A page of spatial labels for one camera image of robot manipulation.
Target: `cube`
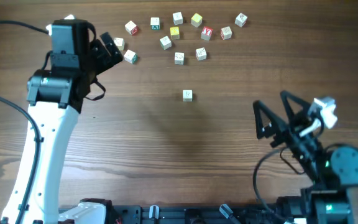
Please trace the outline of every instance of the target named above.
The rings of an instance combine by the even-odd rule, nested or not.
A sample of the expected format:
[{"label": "cube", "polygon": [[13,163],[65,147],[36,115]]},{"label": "cube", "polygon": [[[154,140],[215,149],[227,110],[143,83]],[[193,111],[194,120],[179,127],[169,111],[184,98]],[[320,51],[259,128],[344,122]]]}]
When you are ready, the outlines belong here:
[{"label": "cube", "polygon": [[134,64],[137,59],[137,54],[131,50],[127,50],[127,52],[124,55],[124,59],[125,59],[125,61],[127,61],[131,64]]},{"label": "cube", "polygon": [[183,23],[183,16],[181,16],[181,12],[176,12],[173,14],[173,24],[180,25]]},{"label": "cube", "polygon": [[167,50],[168,48],[172,47],[172,42],[168,36],[162,37],[160,39],[160,44],[164,50]]},{"label": "cube", "polygon": [[244,15],[243,13],[240,13],[237,16],[236,21],[234,23],[237,24],[239,27],[242,27],[246,22],[247,22],[247,16]]},{"label": "cube", "polygon": [[203,17],[198,13],[194,14],[194,16],[191,18],[191,25],[199,27],[201,23],[203,23]]},{"label": "cube", "polygon": [[196,58],[197,60],[206,59],[206,51],[204,47],[196,50]]},{"label": "cube", "polygon": [[171,27],[171,39],[178,40],[180,38],[179,27]]},{"label": "cube", "polygon": [[175,65],[183,65],[185,62],[185,53],[175,53]]},{"label": "cube", "polygon": [[150,26],[152,29],[159,30],[160,29],[160,18],[152,17],[150,20]]},{"label": "cube", "polygon": [[201,32],[201,38],[203,40],[210,40],[212,36],[212,28],[204,27],[203,31]]},{"label": "cube", "polygon": [[119,50],[124,50],[125,47],[124,39],[116,37],[114,38],[114,44],[117,46]]},{"label": "cube", "polygon": [[221,29],[221,37],[223,40],[231,38],[231,34],[232,34],[232,32],[231,32],[230,27],[224,27]]},{"label": "cube", "polygon": [[183,90],[183,102],[193,101],[193,90]]},{"label": "cube", "polygon": [[134,22],[129,21],[127,24],[125,24],[125,30],[130,35],[134,35],[139,30],[139,28],[137,27],[137,25]]}]

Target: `wooden table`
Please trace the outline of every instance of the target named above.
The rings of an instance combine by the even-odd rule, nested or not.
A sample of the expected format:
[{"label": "wooden table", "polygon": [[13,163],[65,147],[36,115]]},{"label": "wooden table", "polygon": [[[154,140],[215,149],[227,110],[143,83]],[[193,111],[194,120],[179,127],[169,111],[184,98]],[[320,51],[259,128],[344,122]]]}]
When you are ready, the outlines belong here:
[{"label": "wooden table", "polygon": [[[321,137],[324,145],[358,146],[358,2],[335,1],[77,1],[0,0],[0,19],[37,27],[74,14],[92,22],[98,34],[122,37],[139,54],[99,76],[108,89],[100,101],[86,101],[67,150],[60,205],[85,197],[109,198],[115,205],[220,205],[255,202],[251,175],[271,150],[255,136],[252,102],[263,100],[284,116],[279,93],[288,90],[308,101],[337,100],[337,126]],[[180,40],[162,50],[172,13],[181,11]],[[194,13],[203,24],[190,24]],[[249,17],[234,24],[238,13]],[[162,30],[150,29],[159,17]],[[140,32],[124,28],[134,21]],[[200,39],[213,28],[210,41]],[[221,40],[220,28],[233,37]],[[208,58],[197,61],[205,47]],[[47,35],[0,25],[0,95],[26,108],[28,78],[50,50]],[[175,65],[175,52],[185,64]],[[181,101],[182,90],[195,101]],[[92,95],[100,91],[93,88]],[[11,194],[24,146],[27,122],[0,103],[0,215]],[[298,195],[310,185],[279,159],[260,171],[261,194],[270,202]],[[352,191],[358,223],[358,189]]]}]

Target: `yellow cube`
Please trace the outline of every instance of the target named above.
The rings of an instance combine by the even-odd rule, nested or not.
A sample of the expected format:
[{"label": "yellow cube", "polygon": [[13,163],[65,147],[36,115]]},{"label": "yellow cube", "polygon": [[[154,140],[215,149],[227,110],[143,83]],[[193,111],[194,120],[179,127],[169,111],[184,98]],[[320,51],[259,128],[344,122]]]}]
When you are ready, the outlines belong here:
[{"label": "yellow cube", "polygon": [[179,27],[171,27],[171,39],[178,40],[180,38]]},{"label": "yellow cube", "polygon": [[198,13],[194,14],[194,16],[191,18],[191,25],[199,27],[201,23],[203,23],[203,17]]}]

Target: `wooden surface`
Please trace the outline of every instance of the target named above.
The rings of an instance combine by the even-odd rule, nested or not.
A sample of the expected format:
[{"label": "wooden surface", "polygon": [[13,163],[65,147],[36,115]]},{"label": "wooden surface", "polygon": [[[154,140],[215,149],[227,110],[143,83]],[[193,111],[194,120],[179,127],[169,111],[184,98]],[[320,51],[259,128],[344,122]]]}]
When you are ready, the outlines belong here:
[{"label": "wooden surface", "polygon": [[[358,2],[81,2],[0,0],[0,19],[45,27],[74,14],[92,22],[98,34],[124,38],[126,49],[139,54],[135,65],[122,62],[101,74],[106,97],[84,103],[67,150],[61,206],[85,197],[116,205],[255,202],[252,170],[271,148],[269,140],[256,140],[252,102],[263,100],[283,116],[281,90],[308,101],[333,96],[339,122],[321,140],[358,146]],[[162,50],[158,40],[169,35],[177,11],[185,19],[181,39]],[[190,24],[195,12],[203,16],[199,28]],[[234,24],[240,12],[249,16],[244,28]],[[150,17],[161,19],[162,30],[150,30]],[[133,37],[124,28],[129,20],[140,27]],[[214,29],[209,42],[200,39],[203,26]],[[226,26],[233,37],[221,40],[219,30]],[[0,25],[0,95],[26,108],[27,79],[50,47],[47,35]],[[208,59],[198,62],[200,47]],[[184,66],[174,65],[175,52],[185,53]],[[193,90],[194,102],[181,102],[186,89]],[[0,103],[0,215],[26,125]],[[307,177],[293,175],[277,157],[260,172],[261,194],[271,202],[307,185]],[[358,189],[352,199],[358,223]]]}]

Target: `wood grain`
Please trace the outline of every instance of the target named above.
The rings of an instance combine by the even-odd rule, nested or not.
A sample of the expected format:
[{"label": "wood grain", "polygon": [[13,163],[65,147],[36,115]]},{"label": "wood grain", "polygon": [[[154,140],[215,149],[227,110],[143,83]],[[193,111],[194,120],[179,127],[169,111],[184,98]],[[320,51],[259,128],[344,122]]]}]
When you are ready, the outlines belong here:
[{"label": "wood grain", "polygon": [[[67,150],[61,206],[85,197],[117,205],[255,202],[252,169],[270,148],[269,140],[256,140],[252,102],[263,100],[284,116],[281,90],[306,100],[333,96],[339,122],[321,140],[358,146],[358,2],[69,2],[0,0],[0,19],[44,27],[74,14],[99,34],[124,38],[139,61],[101,74],[106,97],[85,102]],[[169,34],[177,11],[185,19],[181,39],[164,51],[158,40]],[[200,39],[202,26],[190,25],[195,12],[214,29],[209,42]],[[240,12],[249,16],[244,28],[234,24]],[[159,17],[163,29],[150,30],[150,17]],[[125,31],[129,20],[140,27],[138,35]],[[233,37],[221,40],[219,29],[226,26]],[[200,47],[208,59],[198,62]],[[0,25],[0,95],[27,107],[27,80],[49,49],[46,35]],[[175,52],[185,53],[184,66],[174,65]],[[185,89],[193,90],[194,102],[181,102]],[[26,124],[0,103],[0,215],[17,175]],[[277,158],[260,172],[269,201],[297,195],[309,184]],[[358,189],[352,193],[358,223]]]}]

